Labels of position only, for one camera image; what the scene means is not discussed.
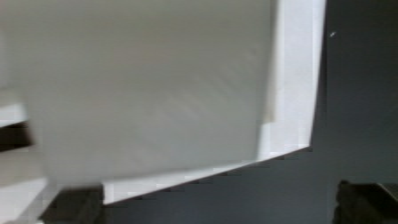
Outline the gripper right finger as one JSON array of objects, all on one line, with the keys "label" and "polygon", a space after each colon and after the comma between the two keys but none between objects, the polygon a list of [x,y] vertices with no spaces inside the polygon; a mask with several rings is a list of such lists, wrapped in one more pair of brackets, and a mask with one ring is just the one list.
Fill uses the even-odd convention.
[{"label": "gripper right finger", "polygon": [[398,183],[343,180],[336,203],[336,224],[398,224]]}]

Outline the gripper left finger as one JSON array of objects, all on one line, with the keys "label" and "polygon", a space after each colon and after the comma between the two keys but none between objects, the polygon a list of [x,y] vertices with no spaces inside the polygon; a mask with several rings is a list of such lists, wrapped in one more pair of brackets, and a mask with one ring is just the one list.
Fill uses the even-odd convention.
[{"label": "gripper left finger", "polygon": [[44,224],[105,224],[103,190],[62,191],[39,216],[39,221]]}]

